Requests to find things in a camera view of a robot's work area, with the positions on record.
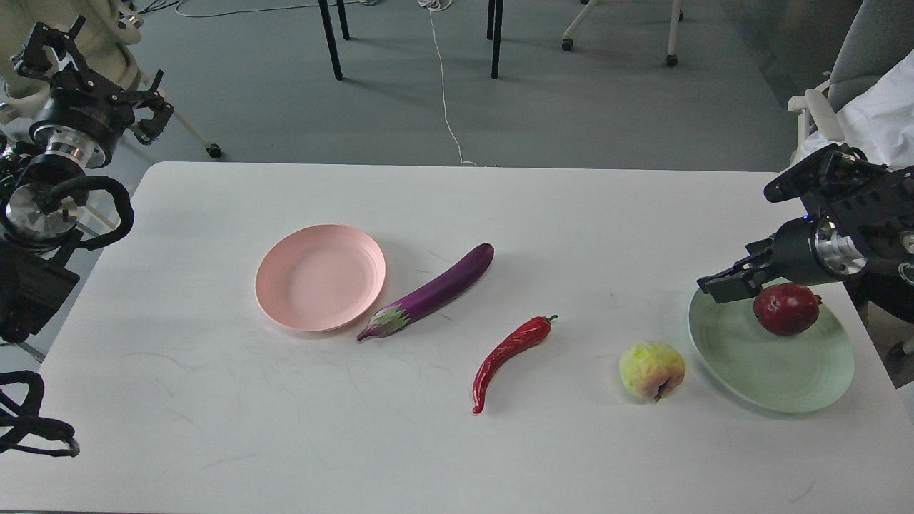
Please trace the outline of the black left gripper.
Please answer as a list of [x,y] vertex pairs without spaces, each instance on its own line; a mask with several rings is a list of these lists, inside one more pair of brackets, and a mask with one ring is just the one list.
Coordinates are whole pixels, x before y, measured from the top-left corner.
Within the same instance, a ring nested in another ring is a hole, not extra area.
[[[84,16],[77,16],[66,31],[35,23],[22,50],[13,55],[13,71],[20,77],[52,85],[48,100],[29,128],[33,142],[48,146],[56,130],[78,131],[95,143],[87,163],[89,169],[95,169],[111,163],[118,140],[127,128],[140,144],[153,143],[169,123],[174,108],[159,91],[162,69],[158,69],[147,90],[125,92],[110,79],[96,72],[89,74],[89,66],[75,43],[86,21]],[[51,73],[49,49],[60,61],[69,57],[71,62]],[[114,100],[114,96],[121,97],[121,101]]]

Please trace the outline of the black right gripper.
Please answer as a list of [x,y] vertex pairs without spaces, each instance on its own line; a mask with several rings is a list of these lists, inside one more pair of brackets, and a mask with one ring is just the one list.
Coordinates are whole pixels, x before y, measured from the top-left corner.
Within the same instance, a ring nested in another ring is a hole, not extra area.
[[764,284],[783,278],[799,284],[846,282],[861,276],[868,258],[829,218],[791,219],[773,237],[745,245],[748,256],[696,280],[718,305],[760,295]]

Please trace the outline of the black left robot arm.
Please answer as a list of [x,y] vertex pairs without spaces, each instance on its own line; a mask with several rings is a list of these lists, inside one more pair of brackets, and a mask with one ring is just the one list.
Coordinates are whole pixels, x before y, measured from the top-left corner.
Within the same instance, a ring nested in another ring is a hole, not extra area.
[[69,27],[36,22],[12,69],[40,85],[29,137],[2,137],[2,345],[27,349],[79,282],[74,251],[127,237],[134,210],[124,185],[89,170],[107,166],[125,131],[150,144],[174,107],[157,72],[147,90],[124,87],[91,68]]

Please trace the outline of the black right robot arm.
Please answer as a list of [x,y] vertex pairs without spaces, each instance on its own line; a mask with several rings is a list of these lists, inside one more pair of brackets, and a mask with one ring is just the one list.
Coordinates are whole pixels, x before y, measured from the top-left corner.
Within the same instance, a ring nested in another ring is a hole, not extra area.
[[828,144],[781,172],[763,190],[768,202],[800,199],[806,214],[698,287],[719,303],[757,296],[777,279],[816,286],[843,282],[855,303],[874,303],[912,322],[912,169],[866,161],[846,144]]

